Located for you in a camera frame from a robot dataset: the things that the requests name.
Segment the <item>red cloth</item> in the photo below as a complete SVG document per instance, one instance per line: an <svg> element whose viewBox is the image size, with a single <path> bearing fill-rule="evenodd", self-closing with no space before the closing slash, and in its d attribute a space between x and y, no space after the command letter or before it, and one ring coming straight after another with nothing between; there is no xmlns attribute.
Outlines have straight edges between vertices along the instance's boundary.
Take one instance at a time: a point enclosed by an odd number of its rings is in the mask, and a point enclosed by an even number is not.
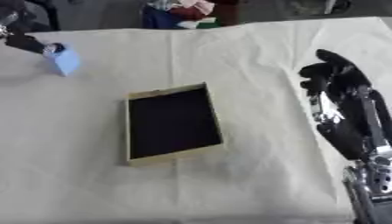
<svg viewBox="0 0 392 224"><path fill-rule="evenodd" d="M192 21L199 21L206 17L206 15L204 15L195 6L189 8L185 8L185 7L172 8L171 10L169 10L169 12L185 20L192 20Z"/></svg>

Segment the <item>white tablecloth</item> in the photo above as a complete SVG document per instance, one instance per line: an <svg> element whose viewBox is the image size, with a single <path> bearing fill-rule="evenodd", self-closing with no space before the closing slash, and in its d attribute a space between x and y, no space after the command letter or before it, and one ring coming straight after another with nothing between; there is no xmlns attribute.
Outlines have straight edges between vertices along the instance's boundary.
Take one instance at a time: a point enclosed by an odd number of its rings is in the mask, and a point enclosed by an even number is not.
<svg viewBox="0 0 392 224"><path fill-rule="evenodd" d="M392 32L379 18L37 36L70 44L83 64L64 78L38 55L0 46L1 223L352 218L346 161L314 131L297 71L316 49L335 51L392 105ZM121 165L123 97L203 81L223 149Z"/></svg>

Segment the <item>background clutter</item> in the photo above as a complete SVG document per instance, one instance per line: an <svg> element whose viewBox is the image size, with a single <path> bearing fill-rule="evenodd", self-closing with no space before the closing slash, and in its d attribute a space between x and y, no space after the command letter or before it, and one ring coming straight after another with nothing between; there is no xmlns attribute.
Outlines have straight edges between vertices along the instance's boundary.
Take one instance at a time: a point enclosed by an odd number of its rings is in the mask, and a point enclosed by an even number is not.
<svg viewBox="0 0 392 224"><path fill-rule="evenodd" d="M206 29L219 27L215 17L209 17L215 3L206 0L154 0L143 8L143 28L146 29Z"/></svg>

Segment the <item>floor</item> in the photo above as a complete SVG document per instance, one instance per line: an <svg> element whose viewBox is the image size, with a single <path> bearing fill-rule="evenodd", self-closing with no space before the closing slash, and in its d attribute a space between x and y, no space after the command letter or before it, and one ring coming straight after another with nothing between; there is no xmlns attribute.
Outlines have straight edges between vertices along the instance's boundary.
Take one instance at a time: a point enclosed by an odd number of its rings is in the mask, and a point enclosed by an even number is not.
<svg viewBox="0 0 392 224"><path fill-rule="evenodd" d="M62 30L140 28L140 10L147 0L53 0L59 9ZM312 15L324 7L325 0L240 0L238 22L284 21L309 18L392 16L390 0L352 0L352 8L343 14L321 17ZM34 9L41 21L44 12Z"/></svg>

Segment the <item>blue sponge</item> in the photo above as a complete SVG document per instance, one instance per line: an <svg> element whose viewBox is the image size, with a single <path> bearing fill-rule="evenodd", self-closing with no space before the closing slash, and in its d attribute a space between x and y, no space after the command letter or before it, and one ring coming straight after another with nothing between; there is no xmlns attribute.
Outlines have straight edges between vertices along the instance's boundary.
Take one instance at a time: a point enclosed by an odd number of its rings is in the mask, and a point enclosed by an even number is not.
<svg viewBox="0 0 392 224"><path fill-rule="evenodd" d="M49 60L52 60L62 75L68 76L81 65L81 59L76 51L67 45L61 52L51 53L46 55Z"/></svg>

